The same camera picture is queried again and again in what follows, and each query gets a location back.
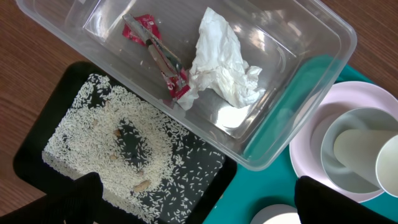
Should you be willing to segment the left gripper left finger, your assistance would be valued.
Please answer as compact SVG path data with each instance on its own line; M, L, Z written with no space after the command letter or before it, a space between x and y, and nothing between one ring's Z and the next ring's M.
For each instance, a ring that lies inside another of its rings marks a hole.
M3 215L1 224L93 223L102 195L99 174L90 172L63 190Z

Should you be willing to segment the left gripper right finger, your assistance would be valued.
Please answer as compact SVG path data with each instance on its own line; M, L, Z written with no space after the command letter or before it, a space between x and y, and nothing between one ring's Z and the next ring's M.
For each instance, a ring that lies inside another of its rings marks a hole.
M296 181L294 203L303 224L396 224L309 176Z

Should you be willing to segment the pink bowl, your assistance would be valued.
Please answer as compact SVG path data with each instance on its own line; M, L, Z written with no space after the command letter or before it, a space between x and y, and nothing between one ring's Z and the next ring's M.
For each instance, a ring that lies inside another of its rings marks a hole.
M250 224L301 224L301 221L296 208L275 204L260 210Z

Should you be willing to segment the pale green paper cup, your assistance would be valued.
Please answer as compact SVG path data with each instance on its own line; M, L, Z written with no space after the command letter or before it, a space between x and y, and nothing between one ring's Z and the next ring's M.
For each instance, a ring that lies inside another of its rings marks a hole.
M397 132L349 129L333 145L337 160L371 184L397 197Z

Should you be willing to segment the red snack wrapper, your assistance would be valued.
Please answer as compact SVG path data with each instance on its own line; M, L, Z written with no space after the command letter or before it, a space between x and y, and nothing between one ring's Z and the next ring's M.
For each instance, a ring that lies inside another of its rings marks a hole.
M188 75L180 59L162 43L162 36L154 16L145 14L134 17L125 14L123 20L125 22L123 36L147 48L160 69L172 99L179 100L190 90Z

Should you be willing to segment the white napkin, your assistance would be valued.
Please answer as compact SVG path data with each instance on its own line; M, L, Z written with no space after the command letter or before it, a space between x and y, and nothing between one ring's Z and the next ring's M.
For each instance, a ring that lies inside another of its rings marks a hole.
M262 68L243 60L241 44L226 19L207 8L199 27L196 57L189 70L190 90L177 100L185 110L193 106L198 93L214 90L235 108L256 102L265 89L258 86Z

